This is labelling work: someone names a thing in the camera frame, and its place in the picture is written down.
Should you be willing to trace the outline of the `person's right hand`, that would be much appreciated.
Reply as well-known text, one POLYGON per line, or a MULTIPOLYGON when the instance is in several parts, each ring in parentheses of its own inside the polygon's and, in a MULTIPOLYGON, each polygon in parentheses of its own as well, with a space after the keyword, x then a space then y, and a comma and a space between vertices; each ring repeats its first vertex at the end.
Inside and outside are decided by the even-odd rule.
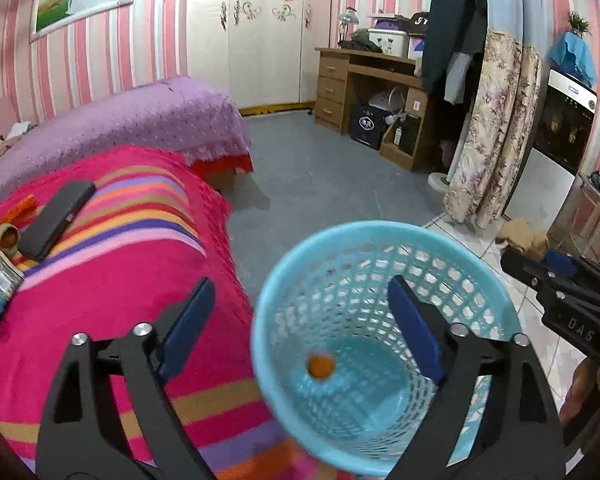
POLYGON ((576 448, 586 454, 600 443, 600 367, 591 359, 574 370, 558 415, 570 454, 576 448))

